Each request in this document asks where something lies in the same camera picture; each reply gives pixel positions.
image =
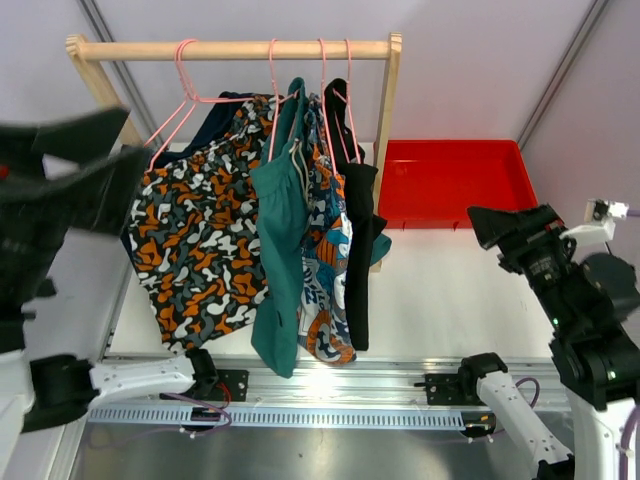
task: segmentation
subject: green garment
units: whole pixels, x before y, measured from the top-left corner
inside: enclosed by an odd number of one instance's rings
[[[289,86],[289,95],[295,91],[298,95],[284,103],[278,118],[272,161],[268,162],[269,136],[260,166],[251,171],[258,196],[260,259],[269,285],[269,296],[258,306],[251,344],[264,363],[285,378],[293,375],[298,352],[297,309],[303,284],[300,242],[309,217],[301,186],[306,181],[304,159],[295,149],[290,153],[297,142],[306,141],[303,120],[308,99],[301,78]]]
[[[371,252],[371,264],[375,265],[382,258],[389,253],[391,249],[391,239],[387,237],[384,233],[378,235],[373,241],[373,251]]]

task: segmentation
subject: red tray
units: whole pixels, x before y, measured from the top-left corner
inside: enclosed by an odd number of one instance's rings
[[[379,210],[389,228],[470,228],[469,206],[537,204],[511,140],[392,140],[387,147]]]

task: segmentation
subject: wooden rod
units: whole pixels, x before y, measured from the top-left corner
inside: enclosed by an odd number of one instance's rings
[[[76,35],[69,36],[67,44]],[[158,43],[94,43],[76,45],[78,58],[89,61],[158,61],[173,60],[178,42]],[[325,42],[328,59],[346,60],[347,47],[343,41]],[[351,42],[354,60],[385,60],[390,55],[390,43],[383,41]],[[184,60],[267,60],[269,42],[197,42],[185,47]],[[316,60],[322,58],[320,44],[316,41],[277,42],[273,58],[278,60]]]

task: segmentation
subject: pink hanger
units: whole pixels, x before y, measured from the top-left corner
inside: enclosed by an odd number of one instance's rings
[[[276,102],[276,111],[273,114],[273,126],[271,127],[271,141],[269,142],[269,157],[267,158],[267,163],[269,163],[273,159],[273,145],[276,139],[276,127],[278,126],[278,117],[280,114],[280,104],[286,102],[290,98],[298,98],[298,93],[300,90],[296,90],[291,95],[287,95],[286,97],[280,99],[280,94],[278,93],[278,82],[276,81],[276,67],[273,62],[273,46],[278,41],[277,38],[272,38],[271,43],[269,43],[269,69],[271,70],[271,85],[273,86],[273,94],[275,96]]]
[[[196,109],[196,106],[198,106],[199,103],[202,103],[202,104],[235,103],[235,102],[245,102],[248,100],[253,100],[253,97],[247,97],[247,98],[206,98],[205,97],[205,98],[202,98],[200,97],[200,95],[198,95],[198,92],[196,91],[195,86],[193,85],[193,81],[191,80],[191,77],[187,73],[187,69],[185,68],[184,62],[182,60],[182,52],[184,51],[186,46],[189,45],[190,43],[197,42],[197,41],[198,40],[196,40],[195,38],[189,38],[189,39],[183,40],[178,44],[173,60],[176,65],[176,69],[178,70],[178,77],[180,79],[180,83],[182,84],[182,89],[184,90],[184,100],[182,101],[180,106],[176,109],[176,111],[173,112],[171,116],[169,116],[169,118],[160,126],[160,128],[153,135],[151,135],[151,137],[149,137],[149,140],[147,140],[144,146],[146,147],[147,145],[149,145],[149,143],[151,143],[151,141],[154,138],[156,138],[162,130],[164,130],[164,128],[176,117],[176,115],[180,113],[180,111],[184,108],[184,106],[187,104],[188,101],[191,100],[193,102],[193,105],[191,106],[187,114],[184,116],[184,118],[180,121],[180,123],[175,128],[175,130],[171,132],[171,135],[169,135],[169,138],[167,138],[167,140],[162,144],[162,146],[153,155],[153,157],[151,157],[151,162],[149,163],[149,168],[147,172],[150,172],[151,170],[153,170],[153,166],[156,162],[156,159],[160,156],[162,152],[164,152],[167,146],[171,143],[173,138],[176,136],[178,131],[180,131],[182,126],[189,119],[189,117],[191,116],[191,114]]]
[[[360,158],[360,149],[358,148],[358,140],[356,138],[356,125],[353,123],[353,114],[351,113],[351,43],[348,38],[344,39],[347,44],[347,58],[349,60],[349,66],[347,70],[347,98],[343,98],[335,88],[333,89],[333,94],[342,100],[347,105],[347,112],[349,113],[349,124],[351,125],[351,133],[353,134],[353,146],[356,150],[356,161],[362,164],[362,158]],[[336,118],[336,124],[339,125],[338,122],[338,114],[334,112]],[[340,142],[342,143],[342,149],[344,150],[344,156],[349,159],[349,152],[347,151],[347,145],[344,141],[344,136],[342,135],[342,129],[338,128],[338,133],[340,134]]]
[[[324,51],[324,40],[319,38],[320,49],[322,50],[322,84],[321,89],[322,93],[320,94],[320,103],[322,105],[322,114],[324,115],[324,130],[327,135],[327,143],[329,144],[329,157],[331,158],[331,169],[333,170],[334,175],[338,175],[338,169],[336,168],[336,160],[333,155],[333,146],[331,145],[331,134],[329,133],[329,121],[327,119],[327,109],[324,106],[324,89],[327,83],[327,54]]]
[[[276,139],[276,128],[278,127],[278,114],[280,113],[280,95],[278,94],[278,82],[276,82],[276,68],[273,64],[273,46],[278,41],[277,38],[272,38],[269,44],[269,68],[271,70],[271,85],[273,86],[273,94],[275,95],[276,111],[273,114],[273,127],[271,127],[271,142],[269,143],[269,158],[267,163],[273,159],[273,144]]]

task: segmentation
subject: wooden rack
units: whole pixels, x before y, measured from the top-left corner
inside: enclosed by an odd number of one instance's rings
[[[91,94],[102,106],[121,105],[102,61],[173,61],[177,42],[167,43],[92,43],[84,35],[67,37],[67,53]],[[378,117],[374,164],[379,169],[374,184],[375,211],[378,210],[384,160],[391,130],[391,113],[396,94],[398,67],[402,52],[402,35],[389,34],[388,41],[353,41],[351,58],[354,60],[385,60],[384,83]],[[325,42],[328,59],[347,59],[344,41]],[[268,60],[269,42],[197,42],[188,45],[182,55],[184,60]],[[322,59],[317,41],[277,42],[273,58],[281,60]],[[142,144],[142,137],[131,120],[127,120],[120,134],[123,143]]]

